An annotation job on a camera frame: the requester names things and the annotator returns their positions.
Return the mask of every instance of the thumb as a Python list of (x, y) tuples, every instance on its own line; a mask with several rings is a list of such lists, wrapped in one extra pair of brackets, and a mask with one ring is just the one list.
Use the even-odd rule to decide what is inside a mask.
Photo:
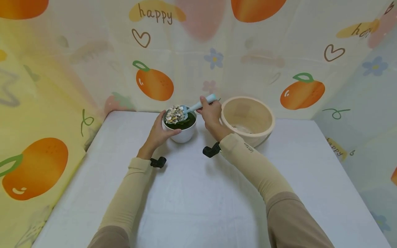
[(200, 102), (201, 102), (203, 108), (208, 106), (208, 102), (207, 102), (207, 99), (205, 99), (205, 97), (200, 96)]
[(177, 134), (180, 134), (181, 132), (182, 132), (181, 129), (168, 130), (166, 135), (167, 135), (167, 138), (169, 138), (169, 137), (175, 136)]

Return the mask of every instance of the tabletop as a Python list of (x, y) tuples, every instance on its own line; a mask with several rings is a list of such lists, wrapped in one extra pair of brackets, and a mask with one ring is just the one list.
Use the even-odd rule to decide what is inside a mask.
[[(86, 247), (146, 140), (157, 113), (109, 114), (79, 170), (33, 247)], [(134, 226), (132, 247), (270, 247), (265, 204), (220, 154), (197, 117), (192, 140), (156, 151), (154, 169)], [(390, 247), (320, 129), (311, 120), (277, 119), (256, 147), (288, 180), (335, 247)]]

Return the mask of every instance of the stone chips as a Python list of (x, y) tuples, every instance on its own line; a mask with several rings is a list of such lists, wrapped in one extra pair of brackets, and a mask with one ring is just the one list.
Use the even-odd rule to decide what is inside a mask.
[(183, 120), (185, 116), (183, 115), (183, 107), (181, 105), (174, 105), (169, 109), (166, 115), (166, 122), (168, 124), (176, 124), (180, 120)]

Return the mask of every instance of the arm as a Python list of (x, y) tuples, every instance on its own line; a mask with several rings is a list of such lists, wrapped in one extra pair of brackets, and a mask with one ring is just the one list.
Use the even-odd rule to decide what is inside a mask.
[(164, 113), (165, 111), (161, 112), (157, 117), (145, 144), (139, 149), (137, 157), (131, 160), (128, 172), (110, 202), (88, 248), (130, 248), (129, 238), (134, 220), (152, 172), (150, 158), (169, 137), (181, 132), (180, 129), (163, 130), (161, 122)]
[[(219, 124), (211, 132), (225, 135), (225, 129)], [(287, 180), (265, 156), (236, 134), (216, 139), (220, 140), (222, 156), (255, 186), (265, 201), (272, 247), (333, 247)]]

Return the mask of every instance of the trowel handle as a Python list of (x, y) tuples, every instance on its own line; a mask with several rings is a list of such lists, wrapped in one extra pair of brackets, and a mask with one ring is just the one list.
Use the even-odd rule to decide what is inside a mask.
[[(205, 99), (207, 99), (207, 102), (208, 102), (208, 103), (212, 103), (213, 101), (216, 101), (216, 100), (217, 100), (215, 94), (211, 94), (211, 95), (209, 95), (208, 97), (206, 97)], [(193, 111), (195, 111), (195, 110), (198, 110), (199, 108), (202, 108), (201, 102), (198, 102), (198, 103), (196, 103), (195, 105), (191, 106), (191, 107), (187, 110), (187, 113), (193, 112)]]

